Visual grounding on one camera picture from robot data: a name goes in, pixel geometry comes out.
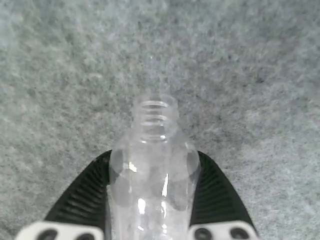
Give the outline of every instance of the bottle opening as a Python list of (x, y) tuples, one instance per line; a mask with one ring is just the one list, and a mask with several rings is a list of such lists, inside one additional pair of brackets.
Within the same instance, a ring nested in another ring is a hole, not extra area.
[(166, 139), (177, 128), (178, 103), (166, 94), (145, 94), (134, 101), (133, 124), (143, 138)]

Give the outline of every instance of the clear plastic bottle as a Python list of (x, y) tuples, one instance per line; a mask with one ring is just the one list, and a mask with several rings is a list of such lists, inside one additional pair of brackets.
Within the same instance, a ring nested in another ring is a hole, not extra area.
[(110, 159), (116, 239), (187, 239), (200, 162), (177, 124), (177, 101), (145, 94), (134, 101), (132, 113), (131, 128)]

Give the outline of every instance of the speckled gray surface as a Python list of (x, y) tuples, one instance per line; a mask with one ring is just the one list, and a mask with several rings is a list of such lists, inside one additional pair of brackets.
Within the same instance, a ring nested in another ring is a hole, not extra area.
[(0, 239), (130, 122), (178, 99), (265, 240), (320, 237), (318, 0), (0, 1)]

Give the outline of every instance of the screw hole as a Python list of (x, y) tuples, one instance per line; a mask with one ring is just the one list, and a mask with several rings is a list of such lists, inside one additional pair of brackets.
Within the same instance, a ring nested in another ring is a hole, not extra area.
[(58, 232), (54, 229), (47, 229), (43, 231), (37, 238), (37, 240), (55, 240)]
[(206, 228), (199, 228), (194, 232), (196, 240), (213, 240), (211, 232)]
[(85, 233), (78, 236), (76, 240), (95, 240), (95, 237), (90, 233)]
[(232, 228), (230, 234), (234, 239), (249, 239), (248, 233), (239, 227)]

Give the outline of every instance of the bottle neck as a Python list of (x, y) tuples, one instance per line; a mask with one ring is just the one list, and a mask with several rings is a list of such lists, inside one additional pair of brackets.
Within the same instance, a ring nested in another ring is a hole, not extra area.
[(166, 141), (178, 129), (177, 101), (165, 94), (146, 94), (134, 101), (134, 134), (142, 141)]

